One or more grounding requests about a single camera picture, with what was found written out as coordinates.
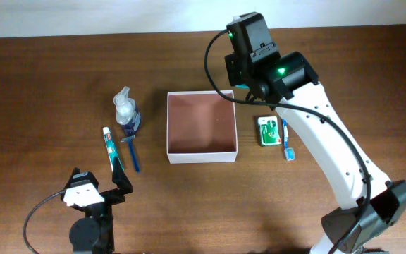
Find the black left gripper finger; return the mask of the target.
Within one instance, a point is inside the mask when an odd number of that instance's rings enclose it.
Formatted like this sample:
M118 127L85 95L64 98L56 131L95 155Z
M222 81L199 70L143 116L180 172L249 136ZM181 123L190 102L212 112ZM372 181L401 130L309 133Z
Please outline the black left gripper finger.
M88 183L91 183L96 189L98 189L99 182L92 172L86 171L81 173L79 168L75 167L64 188L73 188Z
M133 191L133 186L125 175L119 158L113 159L112 182L117 185L122 194L129 194Z

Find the foam pump bottle blue liquid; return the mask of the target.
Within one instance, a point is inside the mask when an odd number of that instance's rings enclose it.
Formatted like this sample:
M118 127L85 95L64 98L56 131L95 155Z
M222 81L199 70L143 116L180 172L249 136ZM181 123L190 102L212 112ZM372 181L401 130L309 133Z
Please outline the foam pump bottle blue liquid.
M129 97L130 88L125 86L113 98L116 106L116 121L126 136L135 135L141 124L141 114L133 98Z

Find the green soap box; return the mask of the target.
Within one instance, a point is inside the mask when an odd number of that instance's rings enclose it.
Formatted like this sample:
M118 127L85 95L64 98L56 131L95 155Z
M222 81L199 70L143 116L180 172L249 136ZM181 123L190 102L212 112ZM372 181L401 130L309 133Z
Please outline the green soap box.
M278 118L276 116L260 116L257 119L261 146L280 145L281 137L278 131Z

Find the blue white toothbrush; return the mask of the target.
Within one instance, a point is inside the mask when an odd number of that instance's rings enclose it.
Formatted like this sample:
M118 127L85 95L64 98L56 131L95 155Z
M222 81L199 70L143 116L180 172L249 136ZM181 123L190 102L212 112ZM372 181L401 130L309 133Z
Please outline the blue white toothbrush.
M287 161L293 161L295 159L295 153L294 150L288 144L289 134L287 122L284 119L282 119L282 124L283 124L283 148L285 159Z

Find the teal mouthwash bottle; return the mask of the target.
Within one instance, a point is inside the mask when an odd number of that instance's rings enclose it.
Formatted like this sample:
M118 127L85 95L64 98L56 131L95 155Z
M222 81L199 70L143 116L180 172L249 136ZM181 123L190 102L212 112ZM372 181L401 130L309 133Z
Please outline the teal mouthwash bottle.
M249 90L250 89L246 84L236 85L235 87L239 88L239 89L244 89L244 90Z

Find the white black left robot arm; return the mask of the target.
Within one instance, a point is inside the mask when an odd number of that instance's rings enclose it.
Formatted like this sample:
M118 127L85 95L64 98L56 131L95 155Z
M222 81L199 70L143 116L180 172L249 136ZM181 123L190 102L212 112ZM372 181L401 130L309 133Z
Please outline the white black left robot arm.
M73 170L61 200L84 213L84 217L70 228L69 240L74 253L115 251L112 207L125 202L125 195L133 191L118 158L113 162L112 182L116 184L114 189L100 193L99 182L93 173L82 173L78 168Z

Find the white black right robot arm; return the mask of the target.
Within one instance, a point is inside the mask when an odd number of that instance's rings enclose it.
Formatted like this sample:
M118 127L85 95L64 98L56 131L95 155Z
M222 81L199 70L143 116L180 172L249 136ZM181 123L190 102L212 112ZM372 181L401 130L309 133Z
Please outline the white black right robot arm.
M225 57L230 85L247 85L245 104L266 105L299 135L321 167L338 207L321 219L311 253L364 253L364 244L406 210L406 181L391 180L365 154L299 52Z

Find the green white toothpaste tube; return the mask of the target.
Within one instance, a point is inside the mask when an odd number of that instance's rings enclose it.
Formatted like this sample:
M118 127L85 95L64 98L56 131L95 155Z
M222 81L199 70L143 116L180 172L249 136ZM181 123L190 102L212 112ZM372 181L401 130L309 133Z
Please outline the green white toothpaste tube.
M107 126L103 127L102 131L103 131L103 136L104 136L104 142L106 145L106 150L107 150L108 156L109 156L111 170L113 171L114 165L115 165L115 159L118 159L119 162L121 162L121 161L118 156L118 151L116 149L116 145L113 140L113 136L111 134L109 127L107 127Z

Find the blue disposable razor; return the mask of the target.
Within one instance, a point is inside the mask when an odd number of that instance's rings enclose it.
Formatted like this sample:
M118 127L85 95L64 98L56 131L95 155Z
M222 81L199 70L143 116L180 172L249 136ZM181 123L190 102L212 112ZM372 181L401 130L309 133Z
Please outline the blue disposable razor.
M120 141L122 143L127 143L128 144L128 148L129 148L129 151L130 151L130 156L131 156L131 159L132 159L132 162L133 162L134 169L135 169L135 171L137 173L140 173L140 165L139 165L137 155L136 155L136 151L135 151L135 147L134 147L134 144L133 144L133 140L135 138L136 138L135 135L131 135L131 136L128 136L128 137L125 137L125 138L121 138Z

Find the pink white open box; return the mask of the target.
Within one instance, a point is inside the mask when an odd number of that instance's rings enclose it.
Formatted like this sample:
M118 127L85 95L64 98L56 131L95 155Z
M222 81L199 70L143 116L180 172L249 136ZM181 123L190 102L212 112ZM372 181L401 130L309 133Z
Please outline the pink white open box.
M235 105L215 91L167 94L166 154L172 164L234 162Z

